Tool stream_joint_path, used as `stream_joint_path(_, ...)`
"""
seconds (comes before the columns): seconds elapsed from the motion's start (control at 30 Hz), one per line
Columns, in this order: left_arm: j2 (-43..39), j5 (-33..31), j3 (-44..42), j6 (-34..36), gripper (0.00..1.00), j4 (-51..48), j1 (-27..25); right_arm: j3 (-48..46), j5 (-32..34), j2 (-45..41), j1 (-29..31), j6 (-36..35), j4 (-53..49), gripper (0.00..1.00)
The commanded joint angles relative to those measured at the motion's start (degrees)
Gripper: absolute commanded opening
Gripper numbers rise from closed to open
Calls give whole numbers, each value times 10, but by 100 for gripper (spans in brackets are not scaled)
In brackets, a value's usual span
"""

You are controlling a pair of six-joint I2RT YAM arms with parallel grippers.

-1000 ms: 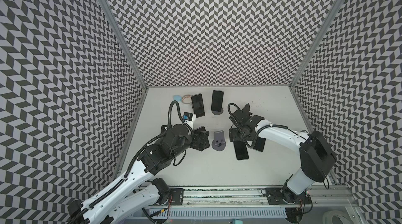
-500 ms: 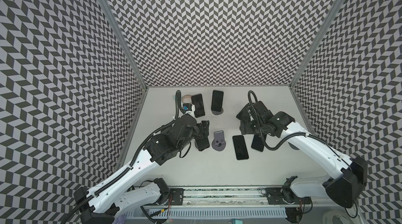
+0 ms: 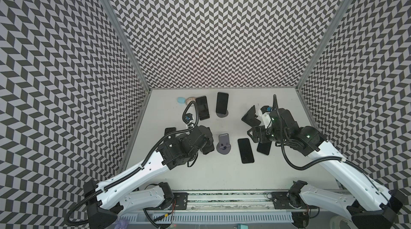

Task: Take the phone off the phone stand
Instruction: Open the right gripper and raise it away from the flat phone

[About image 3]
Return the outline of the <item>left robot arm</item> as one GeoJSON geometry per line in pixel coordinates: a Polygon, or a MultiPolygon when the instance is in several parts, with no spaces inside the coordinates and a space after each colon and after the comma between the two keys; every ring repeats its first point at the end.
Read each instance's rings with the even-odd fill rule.
{"type": "Polygon", "coordinates": [[[130,169],[106,181],[86,182],[83,200],[70,208],[64,223],[105,229],[121,215],[146,208],[165,209],[174,199],[169,184],[159,183],[146,190],[139,187],[159,174],[194,161],[199,152],[208,154],[213,150],[213,134],[206,126],[171,132],[130,169]]]}

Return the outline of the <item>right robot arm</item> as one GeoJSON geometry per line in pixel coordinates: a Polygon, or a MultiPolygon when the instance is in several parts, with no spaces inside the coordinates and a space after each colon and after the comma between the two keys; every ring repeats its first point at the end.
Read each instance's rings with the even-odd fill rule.
{"type": "Polygon", "coordinates": [[[340,215],[359,229],[390,229],[402,209],[406,196],[389,190],[366,175],[364,169],[348,160],[319,130],[300,127],[289,110],[255,107],[242,117],[251,126],[248,135],[260,143],[276,143],[287,164],[305,171],[315,165],[327,170],[348,191],[338,194],[298,180],[286,198],[293,208],[315,206],[340,215]]]}

